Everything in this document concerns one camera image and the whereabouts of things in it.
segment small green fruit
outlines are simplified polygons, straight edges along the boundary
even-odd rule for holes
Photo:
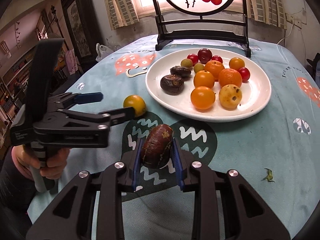
[[[193,66],[193,62],[189,58],[185,58],[184,60],[181,61],[181,67],[191,68],[192,66]]]
[[[202,63],[197,63],[193,67],[195,73],[199,72],[200,70],[204,70],[204,65]]]

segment white plate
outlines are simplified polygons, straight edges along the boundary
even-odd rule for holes
[[[149,94],[162,106],[171,111],[191,119],[206,122],[232,122],[253,116],[260,112],[268,104],[271,97],[271,84],[266,73],[256,63],[237,53],[223,50],[210,49],[213,55],[219,55],[223,59],[225,68],[229,68],[229,61],[233,57],[242,58],[245,67],[249,69],[251,77],[248,82],[241,85],[242,100],[234,110],[224,109],[219,102],[220,85],[215,82],[213,91],[216,93],[216,101],[213,107],[207,111],[199,112],[194,108],[190,100],[190,94],[195,88],[192,71],[190,80],[185,81],[183,91],[178,95],[169,95],[160,87],[163,76],[170,74],[170,68],[180,65],[181,61],[189,54],[198,54],[201,48],[179,50],[170,53],[157,60],[149,68],[146,75],[146,87]]]

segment blue gripper pad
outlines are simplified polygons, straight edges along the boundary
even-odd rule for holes
[[[177,177],[177,183],[178,186],[180,187],[180,190],[184,189],[184,182],[183,180],[185,179],[184,176],[184,170],[186,167],[183,167],[183,164],[181,162],[180,158],[180,146],[177,143],[176,139],[174,138],[172,141],[172,146],[171,146],[171,160],[173,163],[173,166],[176,170],[176,177]]]
[[[136,160],[134,162],[134,167],[132,171],[132,189],[133,191],[136,190],[137,188],[137,182],[138,182],[138,176],[140,174],[140,169],[141,169],[141,159],[140,159],[140,154],[141,154],[141,149],[143,146],[144,140],[139,141],[139,145],[137,147],[137,156]]]
[[[87,93],[77,95],[73,100],[75,104],[82,105],[88,103],[100,102],[103,99],[103,94],[100,92],[97,93]]]

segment electrical outlet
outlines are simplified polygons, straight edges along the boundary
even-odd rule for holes
[[[302,29],[302,21],[301,21],[300,18],[295,17],[294,15],[288,14],[288,13],[286,13],[285,16],[287,18],[287,22],[289,22],[289,23],[291,23],[293,25],[296,25],[297,27]]]

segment orange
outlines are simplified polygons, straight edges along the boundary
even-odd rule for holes
[[[224,69],[223,64],[217,60],[210,60],[204,66],[204,70],[209,71],[215,80],[218,80],[219,73],[222,69]]]
[[[235,69],[231,68],[221,70],[218,81],[221,87],[230,84],[236,85],[237,87],[241,87],[242,85],[241,74]]]
[[[199,110],[209,109],[216,100],[215,93],[208,87],[197,87],[191,92],[191,103]]]
[[[244,63],[243,59],[238,58],[238,57],[233,57],[229,61],[229,67],[238,71],[240,68],[245,67],[245,63]]]
[[[193,84],[195,85],[195,87],[213,88],[214,77],[209,71],[201,70],[196,73],[193,79]]]
[[[123,107],[133,107],[135,117],[142,116],[147,109],[146,103],[142,99],[142,97],[137,95],[128,96],[123,101]]]

